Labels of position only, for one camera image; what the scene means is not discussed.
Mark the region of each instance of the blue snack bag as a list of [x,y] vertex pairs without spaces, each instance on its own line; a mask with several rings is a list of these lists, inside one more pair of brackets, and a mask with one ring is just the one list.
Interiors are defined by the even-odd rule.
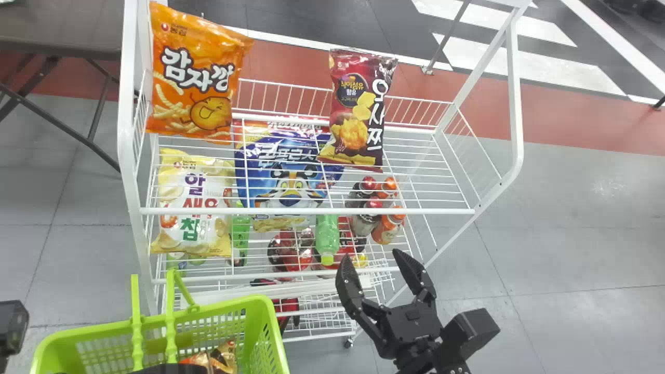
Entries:
[[[328,128],[285,121],[234,123],[236,184],[245,207],[316,208],[344,171],[341,165],[322,169],[317,161],[319,147],[330,139]],[[308,217],[259,214],[253,226],[256,232],[300,228],[310,224]]]

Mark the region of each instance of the green plastic basket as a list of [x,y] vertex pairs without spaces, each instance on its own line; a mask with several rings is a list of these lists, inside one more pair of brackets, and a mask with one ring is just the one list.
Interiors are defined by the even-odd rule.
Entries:
[[[175,311],[174,283],[189,303]],[[159,363],[175,363],[227,339],[236,342],[240,373],[288,374],[273,302],[263,295],[212,305],[194,303],[180,274],[166,274],[166,314],[140,315],[138,276],[132,276],[132,318],[60,331],[44,339],[31,374],[126,374]]]

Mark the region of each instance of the white floor stripe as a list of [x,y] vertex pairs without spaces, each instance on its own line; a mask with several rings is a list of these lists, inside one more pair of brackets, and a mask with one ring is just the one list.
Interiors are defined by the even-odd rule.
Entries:
[[628,95],[628,97],[631,100],[633,100],[634,102],[641,102],[643,104],[653,105],[653,104],[656,104],[658,102],[657,98],[648,98],[648,97],[643,97],[643,96],[637,96],[637,95],[634,95],[634,94],[630,94],[630,95]]
[[[486,0],[486,1],[489,1],[491,3],[508,5],[509,7],[515,7],[515,8],[519,8],[522,4],[524,4],[524,1],[520,0]],[[532,8],[538,8],[538,6],[533,3],[533,1],[529,4],[529,6]]]
[[619,35],[610,25],[593,13],[579,0],[561,0],[570,10],[577,14],[594,31],[622,55],[637,71],[642,73],[658,90],[665,93],[665,73],[659,69],[635,46]]
[[[343,46],[343,45],[337,45],[337,44],[332,44],[332,43],[324,43],[324,42],[320,42],[320,41],[311,41],[311,40],[307,40],[307,39],[288,37],[288,36],[278,35],[278,34],[264,33],[263,31],[254,31],[254,30],[248,30],[248,29],[241,29],[239,27],[231,27],[231,26],[225,26],[225,27],[227,27],[231,30],[237,31],[238,33],[247,35],[248,37],[251,37],[253,39],[260,39],[260,40],[264,40],[264,41],[272,41],[272,42],[275,42],[275,43],[297,45],[299,47],[308,47],[308,48],[320,49],[322,51],[329,51],[332,48],[348,48],[348,47]],[[369,51],[369,50],[366,50],[366,49],[361,49],[361,51],[366,51],[366,52],[374,53],[374,54],[377,54],[377,55],[397,57],[397,59],[399,60],[400,63],[409,64],[409,65],[425,66],[428,63],[430,63],[429,60],[419,59],[417,57],[393,55],[392,53]],[[449,64],[440,63],[440,62],[434,63],[434,68],[439,69],[439,70],[448,70],[448,71],[452,70],[452,68],[450,67]]]
[[[443,35],[435,33],[433,35],[439,42],[443,38]],[[473,69],[486,49],[487,45],[484,43],[451,37],[444,47],[444,53],[452,66]],[[595,65],[523,51],[519,51],[517,57],[521,78],[625,96],[612,79]],[[499,49],[485,71],[501,75],[507,74],[505,48]]]
[[[460,0],[412,1],[419,12],[445,19],[455,19],[455,16],[463,3]],[[508,14],[509,13],[505,11],[498,11],[497,9],[482,7],[472,3],[469,4],[469,7],[462,15],[460,22],[498,30],[501,28],[506,18],[508,18]],[[558,26],[556,26],[556,24],[537,18],[522,16],[517,20],[517,34],[577,47],[575,43],[568,38]]]

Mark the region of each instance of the red snack bag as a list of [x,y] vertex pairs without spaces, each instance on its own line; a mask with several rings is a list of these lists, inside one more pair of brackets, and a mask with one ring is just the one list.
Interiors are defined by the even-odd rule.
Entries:
[[330,64],[332,136],[317,158],[382,172],[384,97],[397,59],[333,49]]

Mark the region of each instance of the orange snack bag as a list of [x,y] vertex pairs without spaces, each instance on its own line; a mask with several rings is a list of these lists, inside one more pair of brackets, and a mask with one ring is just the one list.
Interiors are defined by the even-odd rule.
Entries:
[[146,130],[231,140],[231,99],[253,40],[150,2],[152,114]]

